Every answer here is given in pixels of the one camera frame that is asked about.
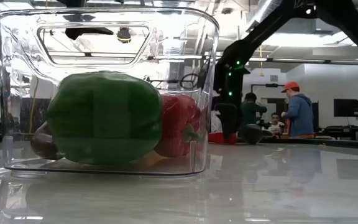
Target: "red bell pepper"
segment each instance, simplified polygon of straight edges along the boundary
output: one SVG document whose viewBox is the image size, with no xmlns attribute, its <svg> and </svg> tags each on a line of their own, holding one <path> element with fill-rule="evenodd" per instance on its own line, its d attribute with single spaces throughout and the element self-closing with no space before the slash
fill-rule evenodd
<svg viewBox="0 0 358 224">
<path fill-rule="evenodd" d="M 201 111 L 196 101 L 185 95 L 162 95 L 162 139 L 155 152 L 164 157 L 185 156 L 190 141 L 197 138 Z"/>
</svg>

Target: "white table surface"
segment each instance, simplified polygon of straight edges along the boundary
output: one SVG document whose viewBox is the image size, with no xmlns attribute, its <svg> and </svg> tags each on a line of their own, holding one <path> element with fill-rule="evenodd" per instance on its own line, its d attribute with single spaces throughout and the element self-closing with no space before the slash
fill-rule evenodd
<svg viewBox="0 0 358 224">
<path fill-rule="evenodd" d="M 209 145 L 187 178 L 0 175 L 0 224 L 335 222 L 358 223 L 357 149 Z"/>
</svg>

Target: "clear plastic container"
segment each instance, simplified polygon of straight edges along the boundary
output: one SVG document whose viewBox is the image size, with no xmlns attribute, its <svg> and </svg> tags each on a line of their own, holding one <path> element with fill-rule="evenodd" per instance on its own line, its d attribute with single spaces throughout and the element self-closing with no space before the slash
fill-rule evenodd
<svg viewBox="0 0 358 224">
<path fill-rule="evenodd" d="M 0 13 L 6 168 L 201 172 L 218 30 L 188 8 Z"/>
</svg>

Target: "pepper stem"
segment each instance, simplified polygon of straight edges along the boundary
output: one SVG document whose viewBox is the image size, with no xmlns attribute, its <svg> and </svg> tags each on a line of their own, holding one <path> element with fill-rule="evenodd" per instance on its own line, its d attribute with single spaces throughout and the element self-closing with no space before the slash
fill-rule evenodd
<svg viewBox="0 0 358 224">
<path fill-rule="evenodd" d="M 187 124 L 185 130 L 183 130 L 183 142 L 190 142 L 192 139 L 198 139 L 200 136 L 194 132 L 194 128 L 191 124 Z"/>
</svg>

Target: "child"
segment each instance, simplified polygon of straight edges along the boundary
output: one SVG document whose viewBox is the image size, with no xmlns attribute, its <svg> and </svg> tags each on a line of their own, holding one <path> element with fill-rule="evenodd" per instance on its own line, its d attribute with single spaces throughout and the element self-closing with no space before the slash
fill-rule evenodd
<svg viewBox="0 0 358 224">
<path fill-rule="evenodd" d="M 278 115 L 278 113 L 272 113 L 271 118 L 272 120 L 267 124 L 267 129 L 274 134 L 282 134 L 285 124 L 280 122 L 280 115 Z"/>
</svg>

